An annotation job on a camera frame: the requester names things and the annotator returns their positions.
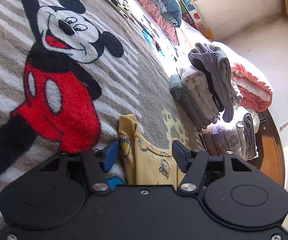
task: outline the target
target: mickey mouse eye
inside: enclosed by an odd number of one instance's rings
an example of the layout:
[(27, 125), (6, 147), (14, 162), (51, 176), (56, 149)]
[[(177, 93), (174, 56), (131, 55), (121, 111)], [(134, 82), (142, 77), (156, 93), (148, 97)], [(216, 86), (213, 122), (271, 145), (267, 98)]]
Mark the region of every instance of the mickey mouse eye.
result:
[(65, 20), (68, 24), (72, 24), (72, 23), (75, 23), (77, 22), (77, 19), (75, 17), (68, 17), (66, 18)]
[(74, 26), (74, 30), (76, 32), (80, 32), (80, 31), (84, 31), (84, 30), (87, 30), (87, 26), (86, 25), (83, 25), (83, 24), (76, 24)]

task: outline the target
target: mickey mouse nose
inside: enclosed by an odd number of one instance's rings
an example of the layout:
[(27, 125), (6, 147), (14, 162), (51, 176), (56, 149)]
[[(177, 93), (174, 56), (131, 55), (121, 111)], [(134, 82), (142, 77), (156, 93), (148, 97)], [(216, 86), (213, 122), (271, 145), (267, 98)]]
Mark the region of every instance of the mickey mouse nose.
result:
[(72, 36), (75, 33), (71, 26), (63, 20), (59, 20), (59, 27), (68, 36)]

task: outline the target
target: red mouth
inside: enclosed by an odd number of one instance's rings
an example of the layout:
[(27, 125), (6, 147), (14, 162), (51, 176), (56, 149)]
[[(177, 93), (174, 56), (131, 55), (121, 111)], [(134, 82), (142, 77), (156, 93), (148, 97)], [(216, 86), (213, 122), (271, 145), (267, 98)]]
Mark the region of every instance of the red mouth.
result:
[(60, 39), (56, 38), (50, 31), (50, 29), (46, 32), (45, 40), (48, 45), (54, 48), (59, 49), (71, 49), (72, 47), (66, 44), (64, 41), (61, 41)]

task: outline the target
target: mickey mouse ear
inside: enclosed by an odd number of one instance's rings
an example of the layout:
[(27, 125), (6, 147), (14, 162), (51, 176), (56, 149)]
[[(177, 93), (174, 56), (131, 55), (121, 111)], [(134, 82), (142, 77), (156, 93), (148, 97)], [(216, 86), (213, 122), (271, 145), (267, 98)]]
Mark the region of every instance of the mickey mouse ear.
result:
[(58, 0), (65, 9), (83, 14), (86, 12), (85, 6), (80, 0)]
[(121, 42), (110, 32), (103, 32), (101, 39), (105, 47), (114, 57), (122, 57), (124, 48)]

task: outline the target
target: pink fabric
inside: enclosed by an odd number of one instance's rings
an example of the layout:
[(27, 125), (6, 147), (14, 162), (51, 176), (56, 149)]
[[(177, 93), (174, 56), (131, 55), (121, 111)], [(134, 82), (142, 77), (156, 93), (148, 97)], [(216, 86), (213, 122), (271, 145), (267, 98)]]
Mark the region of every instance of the pink fabric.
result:
[[(239, 71), (244, 76), (243, 78), (248, 79), (252, 83), (259, 85), (261, 88), (267, 91), (272, 100), (273, 90), (271, 85), (264, 74), (257, 67), (250, 63), (247, 59), (238, 55), (225, 44), (217, 41), (212, 42), (212, 44), (220, 47), (225, 52), (230, 62), (232, 72)], [(243, 95), (243, 100), (239, 103), (240, 106), (245, 108), (253, 108), (257, 112), (263, 112), (271, 105), (271, 100), (264, 101), (259, 96), (254, 95), (252, 92), (242, 88), (241, 86), (238, 86), (238, 88)]]
[(175, 28), (162, 17), (153, 1), (152, 0), (137, 0), (137, 1), (139, 1), (139, 3), (148, 12), (148, 14), (157, 22), (159, 27), (165, 32), (165, 34), (169, 37), (169, 39), (175, 45), (179, 45)]
[[(235, 67), (231, 66), (231, 71), (233, 72), (235, 70), (238, 70), (245, 76), (245, 78), (266, 90), (272, 100), (273, 92), (271, 91), (271, 88), (269, 85), (267, 85), (267, 83), (260, 81), (259, 77), (253, 76), (252, 73), (246, 71), (245, 67), (240, 63), (235, 63)], [(271, 105), (271, 101), (264, 101), (259, 96), (252, 94), (243, 87), (238, 86), (238, 88), (243, 95), (243, 100), (239, 102), (240, 106), (243, 106), (245, 108), (253, 108), (257, 112), (263, 112), (267, 110), (268, 107)]]

